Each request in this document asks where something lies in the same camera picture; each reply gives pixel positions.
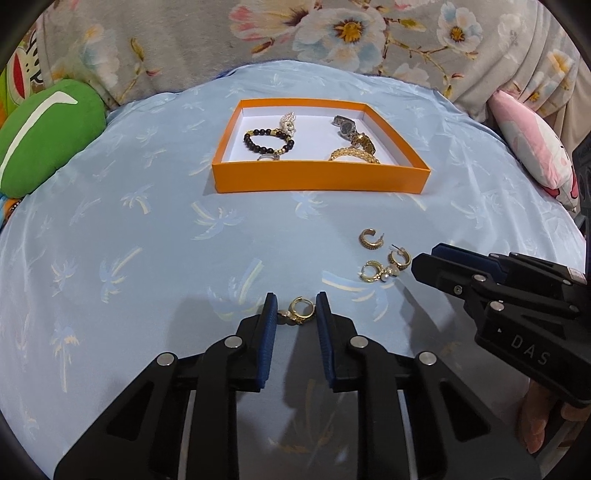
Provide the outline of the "person's right hand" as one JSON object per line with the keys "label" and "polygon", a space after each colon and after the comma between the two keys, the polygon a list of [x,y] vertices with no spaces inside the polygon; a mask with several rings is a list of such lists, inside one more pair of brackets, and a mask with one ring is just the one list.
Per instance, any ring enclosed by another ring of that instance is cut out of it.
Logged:
{"label": "person's right hand", "polygon": [[521,445],[534,454],[564,422],[584,424],[589,417],[590,406],[578,408],[560,403],[553,399],[547,388],[531,380],[519,408],[516,435]]}

